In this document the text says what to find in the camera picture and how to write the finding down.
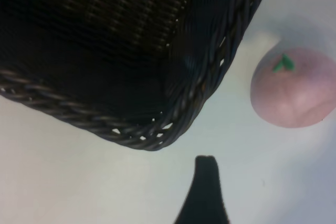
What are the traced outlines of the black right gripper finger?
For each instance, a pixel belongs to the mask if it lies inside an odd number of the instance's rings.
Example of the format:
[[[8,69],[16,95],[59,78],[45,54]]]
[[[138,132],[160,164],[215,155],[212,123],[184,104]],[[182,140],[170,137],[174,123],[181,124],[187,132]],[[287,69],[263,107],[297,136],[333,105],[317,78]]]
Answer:
[[[194,177],[175,223],[229,224],[214,156],[197,156]]]

